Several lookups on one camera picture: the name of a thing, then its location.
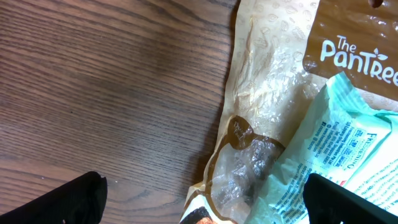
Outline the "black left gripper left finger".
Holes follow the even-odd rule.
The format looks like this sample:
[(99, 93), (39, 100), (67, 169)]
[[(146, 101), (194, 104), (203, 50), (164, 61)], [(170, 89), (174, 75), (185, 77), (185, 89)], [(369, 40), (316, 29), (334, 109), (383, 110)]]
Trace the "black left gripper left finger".
[(90, 171), (1, 215), (1, 223), (99, 224), (107, 195), (107, 179)]

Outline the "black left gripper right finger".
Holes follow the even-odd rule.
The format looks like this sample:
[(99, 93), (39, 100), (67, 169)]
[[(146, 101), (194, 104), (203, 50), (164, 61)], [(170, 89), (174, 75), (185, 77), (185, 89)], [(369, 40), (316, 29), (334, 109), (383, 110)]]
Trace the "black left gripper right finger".
[(397, 224), (397, 216), (318, 175), (303, 189), (310, 224)]

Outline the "mint green wet wipes pack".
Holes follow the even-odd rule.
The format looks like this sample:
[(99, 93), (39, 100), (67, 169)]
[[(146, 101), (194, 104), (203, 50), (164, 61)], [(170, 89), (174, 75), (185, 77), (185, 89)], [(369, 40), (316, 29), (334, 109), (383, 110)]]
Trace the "mint green wet wipes pack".
[(312, 173), (346, 186), (369, 155), (397, 143), (397, 113), (371, 108), (345, 73), (312, 101), (273, 165), (246, 223), (308, 223), (303, 188)]

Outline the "brown snack packet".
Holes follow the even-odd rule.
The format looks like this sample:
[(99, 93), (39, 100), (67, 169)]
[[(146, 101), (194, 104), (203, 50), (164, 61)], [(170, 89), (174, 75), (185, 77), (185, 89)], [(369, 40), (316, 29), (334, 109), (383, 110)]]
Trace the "brown snack packet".
[[(326, 82), (345, 73), (375, 110), (397, 113), (397, 2), (242, 1), (215, 151), (181, 223), (246, 223), (270, 171)], [(346, 190), (397, 215), (397, 143)]]

